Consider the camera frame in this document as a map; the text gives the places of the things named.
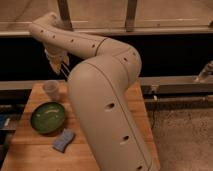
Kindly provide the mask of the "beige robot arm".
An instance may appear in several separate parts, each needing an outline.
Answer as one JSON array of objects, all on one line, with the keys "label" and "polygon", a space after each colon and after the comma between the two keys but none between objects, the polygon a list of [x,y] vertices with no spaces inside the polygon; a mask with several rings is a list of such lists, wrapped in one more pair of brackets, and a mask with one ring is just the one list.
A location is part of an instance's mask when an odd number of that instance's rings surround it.
[{"label": "beige robot arm", "polygon": [[73,54],[82,59],[69,73],[68,97],[101,171],[158,171],[134,121],[125,91],[136,82],[141,57],[121,41],[64,30],[48,13],[29,25],[58,73]]}]

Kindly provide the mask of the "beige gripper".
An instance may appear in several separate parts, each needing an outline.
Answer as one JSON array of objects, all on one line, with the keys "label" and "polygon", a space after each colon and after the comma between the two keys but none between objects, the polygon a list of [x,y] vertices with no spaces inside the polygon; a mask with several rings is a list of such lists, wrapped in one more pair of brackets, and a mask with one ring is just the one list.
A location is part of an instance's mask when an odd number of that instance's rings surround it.
[{"label": "beige gripper", "polygon": [[69,66],[69,57],[67,52],[51,44],[44,44],[45,54],[50,60],[50,66],[56,74],[60,74],[61,62]]}]

